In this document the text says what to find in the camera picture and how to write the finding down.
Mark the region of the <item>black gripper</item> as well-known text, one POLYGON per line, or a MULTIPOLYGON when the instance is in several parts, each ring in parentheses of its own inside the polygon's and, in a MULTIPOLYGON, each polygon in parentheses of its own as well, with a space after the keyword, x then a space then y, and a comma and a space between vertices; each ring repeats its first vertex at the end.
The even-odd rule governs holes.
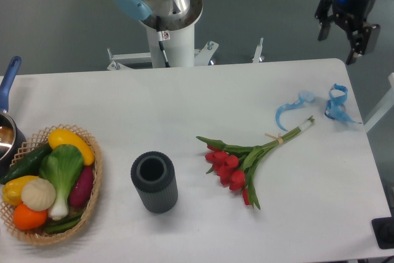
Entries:
POLYGON ((350 52, 345 64, 351 65, 361 55, 366 55, 375 49, 380 33, 379 24, 367 23, 367 17, 372 11, 376 0, 320 0, 315 12, 315 18, 320 25, 318 41, 325 40, 334 22, 347 33, 350 41, 350 52))

